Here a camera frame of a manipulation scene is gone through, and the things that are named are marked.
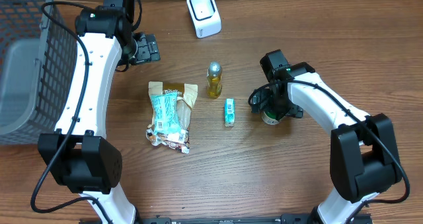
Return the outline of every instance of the snack bag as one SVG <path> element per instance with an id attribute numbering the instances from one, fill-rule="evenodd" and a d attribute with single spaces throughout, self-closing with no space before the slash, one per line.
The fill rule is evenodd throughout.
<path id="1" fill-rule="evenodd" d="M 188 154 L 190 151 L 189 127 L 191 111 L 197 100 L 198 86 L 183 83 L 150 82 L 148 94 L 153 105 L 153 118 L 145 131 L 147 139 L 154 146 L 163 144 Z M 174 94 L 176 94 L 176 114 L 172 115 L 172 106 L 166 107 L 166 103 L 159 106 L 158 103 L 163 104 L 162 100 L 168 98 L 169 105 L 172 105 Z M 164 129 L 165 123 L 162 115 L 158 115 L 160 112 L 157 109 L 160 109 L 160 107 L 162 108 L 160 112 L 163 112 L 163 108 L 170 109 L 170 112 L 166 110 L 166 113 L 169 114 L 169 116 L 166 115 L 167 120 L 172 120 L 166 124 L 168 126 L 167 130 Z M 174 122 L 174 119 L 178 120 L 178 128 L 175 127 L 176 122 Z"/>

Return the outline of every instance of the silver cap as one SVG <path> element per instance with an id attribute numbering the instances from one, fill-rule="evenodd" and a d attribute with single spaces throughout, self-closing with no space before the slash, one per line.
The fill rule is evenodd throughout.
<path id="1" fill-rule="evenodd" d="M 208 75 L 213 75 L 214 77 L 217 77 L 221 74 L 222 74 L 222 67 L 220 66 L 220 64 L 216 61 L 211 62 L 208 69 Z"/>

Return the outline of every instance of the wooden tabletop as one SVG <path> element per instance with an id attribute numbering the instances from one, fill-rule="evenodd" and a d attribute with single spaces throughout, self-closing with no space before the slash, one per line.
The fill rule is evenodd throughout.
<path id="1" fill-rule="evenodd" d="M 197 39 L 185 2 L 144 3 L 141 29 L 154 33 L 161 61 L 114 76 L 106 127 L 124 159 L 121 184 L 142 217 L 251 217 L 309 213 L 332 189 L 330 139 L 308 115 L 266 125 L 247 98 L 266 78 L 261 57 L 281 49 L 306 61 L 326 84 L 370 114 L 392 119 L 411 182 L 403 204 L 364 211 L 375 223 L 423 218 L 423 0 L 219 1 L 222 31 Z M 62 7 L 68 25 L 79 9 Z M 223 67 L 223 92 L 206 95 L 206 69 Z M 183 155 L 145 138 L 149 81 L 197 84 L 191 150 Z M 234 128 L 223 125 L 225 98 L 236 100 Z M 0 223 L 77 223 L 96 217 L 88 203 L 37 214 L 30 196 L 46 165 L 35 145 L 0 147 Z M 398 198 L 404 184 L 383 198 Z M 37 204 L 77 197 L 49 175 Z"/>

